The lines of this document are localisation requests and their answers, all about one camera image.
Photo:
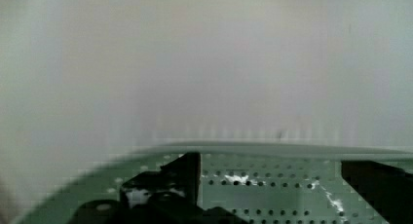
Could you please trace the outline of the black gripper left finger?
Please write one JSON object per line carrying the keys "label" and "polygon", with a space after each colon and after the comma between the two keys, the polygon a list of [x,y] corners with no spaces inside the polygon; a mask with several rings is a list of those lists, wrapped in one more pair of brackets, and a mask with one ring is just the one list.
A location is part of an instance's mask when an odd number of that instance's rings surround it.
{"label": "black gripper left finger", "polygon": [[80,205],[67,224],[248,224],[216,206],[198,206],[201,155],[186,153],[123,183],[119,199]]}

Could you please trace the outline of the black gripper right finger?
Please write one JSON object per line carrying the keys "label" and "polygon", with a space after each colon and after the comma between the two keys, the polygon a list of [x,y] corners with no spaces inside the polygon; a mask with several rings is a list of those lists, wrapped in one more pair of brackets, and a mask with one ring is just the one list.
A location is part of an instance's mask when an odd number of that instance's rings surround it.
{"label": "black gripper right finger", "polygon": [[342,161],[341,176],[390,224],[413,223],[411,173],[373,161]]}

